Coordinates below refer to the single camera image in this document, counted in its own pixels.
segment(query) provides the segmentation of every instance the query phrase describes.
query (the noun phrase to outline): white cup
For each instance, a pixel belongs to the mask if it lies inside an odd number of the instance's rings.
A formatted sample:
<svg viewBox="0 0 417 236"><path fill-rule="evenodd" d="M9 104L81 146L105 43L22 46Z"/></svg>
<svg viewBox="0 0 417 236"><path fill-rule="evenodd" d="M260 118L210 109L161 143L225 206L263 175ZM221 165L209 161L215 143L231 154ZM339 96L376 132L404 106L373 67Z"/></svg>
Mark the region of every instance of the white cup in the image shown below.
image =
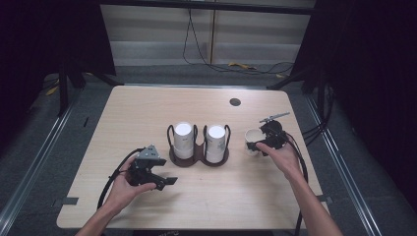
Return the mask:
<svg viewBox="0 0 417 236"><path fill-rule="evenodd" d="M207 130L206 160L219 163L226 150L226 130L219 125L212 125Z"/></svg>
<svg viewBox="0 0 417 236"><path fill-rule="evenodd" d="M262 131L259 130L259 129L248 130L245 133L245 151L246 151L246 153L249 154L249 155L257 155L259 153L259 151L248 149L248 143L254 143L254 142L257 142L257 141L264 140L265 137L266 137L266 135L263 134Z"/></svg>
<svg viewBox="0 0 417 236"><path fill-rule="evenodd" d="M194 152L193 127L187 122L180 122L174 127L174 152L180 158L189 158Z"/></svg>
<svg viewBox="0 0 417 236"><path fill-rule="evenodd" d="M180 159L188 159L188 158L190 158L191 156L193 156L193 154L194 154L194 149L193 149L193 148L191 148L191 149L188 149L188 150L180 150L180 149L178 149L177 147L174 147L174 152L175 152L175 155L176 155L178 158L180 158Z"/></svg>

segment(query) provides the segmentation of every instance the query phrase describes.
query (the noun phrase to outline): metal rail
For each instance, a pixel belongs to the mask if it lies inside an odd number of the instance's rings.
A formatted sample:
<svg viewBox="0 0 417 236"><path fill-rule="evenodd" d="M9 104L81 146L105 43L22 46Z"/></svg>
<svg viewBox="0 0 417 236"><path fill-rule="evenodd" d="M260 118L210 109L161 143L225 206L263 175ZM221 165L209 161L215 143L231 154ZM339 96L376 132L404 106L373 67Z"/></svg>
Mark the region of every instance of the metal rail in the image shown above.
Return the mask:
<svg viewBox="0 0 417 236"><path fill-rule="evenodd" d="M313 113L313 117L316 123L319 125L321 123L320 115L317 111L318 107L315 100L310 96L306 95L307 103L309 104L310 110ZM337 147L334 138L332 137L328 128L323 130L323 139L325 140L328 150L333 158L334 164L340 174L340 177L346 187L346 190L358 211L359 217L362 220L362 223L365 226L368 235L370 236L381 236L382 233L378 227L377 221L374 219L374 216L368 207L368 204L365 202L358 186L356 185L355 180L353 179L349 168L347 167L344 159L340 153L339 148Z"/></svg>
<svg viewBox="0 0 417 236"><path fill-rule="evenodd" d="M19 211L21 210L23 204L25 203L26 198L28 197L31 188L36 181L37 176L39 175L43 165L45 164L50 152L52 151L56 141L58 140L62 130L64 129L65 124L73 110L74 104L77 102L80 96L81 90L76 90L74 99L65 112L58 117L53 125L51 131L49 132L45 142L37 153L33 163L31 164L28 172L25 177L22 179L18 188L13 193L12 197L4 206L3 210L0 213L0 236L6 236L12 227L16 217L18 216Z"/></svg>
<svg viewBox="0 0 417 236"><path fill-rule="evenodd" d="M329 10L302 8L302 7L285 7L273 5L255 5L255 4L237 4L237 3L219 3L205 1L162 1L162 0L99 0L102 5L116 6L142 6L142 7L161 7L161 8L184 8L184 9L203 9L203 10L221 10L234 12L259 12L259 13L277 13L292 15L317 15L317 14L334 14Z"/></svg>

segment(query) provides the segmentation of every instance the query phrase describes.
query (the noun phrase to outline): wooden table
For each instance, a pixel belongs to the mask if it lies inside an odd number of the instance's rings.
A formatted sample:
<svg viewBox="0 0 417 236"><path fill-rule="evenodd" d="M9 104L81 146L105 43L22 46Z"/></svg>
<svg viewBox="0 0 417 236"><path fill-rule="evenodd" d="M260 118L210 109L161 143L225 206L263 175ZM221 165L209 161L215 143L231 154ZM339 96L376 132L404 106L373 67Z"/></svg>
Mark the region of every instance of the wooden table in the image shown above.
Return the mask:
<svg viewBox="0 0 417 236"><path fill-rule="evenodd" d="M230 104L231 98L241 101ZM306 160L310 186L322 193L302 139L288 96L283 91L242 88L116 87L113 89L68 197L75 206L63 206L57 224L81 228L94 214L101 191L114 169L135 148L154 144L164 166L152 172L178 177L163 191L146 192L109 223L126 229L292 229L299 207L289 183L268 156L249 156L244 134L261 126L270 115L290 112L278 121L292 134ZM187 121L204 125L229 125L229 158L220 167L198 161L182 168L169 159L166 131Z"/></svg>

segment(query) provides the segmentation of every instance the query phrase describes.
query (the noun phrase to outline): brown cup holder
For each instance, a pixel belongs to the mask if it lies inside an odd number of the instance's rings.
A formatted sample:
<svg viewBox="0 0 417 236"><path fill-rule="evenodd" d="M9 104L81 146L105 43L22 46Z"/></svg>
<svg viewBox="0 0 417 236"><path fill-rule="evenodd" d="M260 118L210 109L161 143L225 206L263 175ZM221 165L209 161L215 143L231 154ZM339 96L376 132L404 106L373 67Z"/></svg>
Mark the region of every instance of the brown cup holder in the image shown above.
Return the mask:
<svg viewBox="0 0 417 236"><path fill-rule="evenodd" d="M172 163L174 163L175 165L180 166L180 167L192 166L197 161L201 161L205 165L211 166L211 167L217 167L217 166L223 165L229 157L228 145L229 145L229 141L230 141L230 128L229 128L229 126L225 125L224 129L226 129L229 134L228 134L228 137L227 137L227 140L226 140L226 148L224 150L223 159L221 159L220 162L212 163L212 162L209 162L206 159L206 154L205 154L205 146L207 145L207 126L205 126L205 129L204 129L205 142L201 145L197 145L196 144L196 137L197 137L198 129L197 129L197 126L194 125L194 152L193 152L193 155L191 157L183 159L183 158L180 158L180 157L175 155L174 145L171 143L171 139L169 137L169 130L172 130L172 136L174 135L174 127L172 125L170 125L168 127L168 130L167 130L167 139L168 139L168 143L169 143L169 158L171 159Z"/></svg>

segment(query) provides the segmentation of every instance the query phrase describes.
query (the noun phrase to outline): black curtain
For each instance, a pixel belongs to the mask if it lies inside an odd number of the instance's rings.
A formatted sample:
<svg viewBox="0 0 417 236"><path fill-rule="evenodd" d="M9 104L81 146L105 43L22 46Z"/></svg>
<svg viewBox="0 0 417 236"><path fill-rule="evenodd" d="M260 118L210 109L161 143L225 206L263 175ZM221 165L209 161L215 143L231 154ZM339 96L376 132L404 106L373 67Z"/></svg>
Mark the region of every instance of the black curtain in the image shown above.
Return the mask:
<svg viewBox="0 0 417 236"><path fill-rule="evenodd" d="M415 210L416 12L415 1L357 1L329 71L358 136Z"/></svg>
<svg viewBox="0 0 417 236"><path fill-rule="evenodd" d="M97 2L1 0L0 33L2 146L25 119L45 76L58 73L63 58L78 72L115 75Z"/></svg>

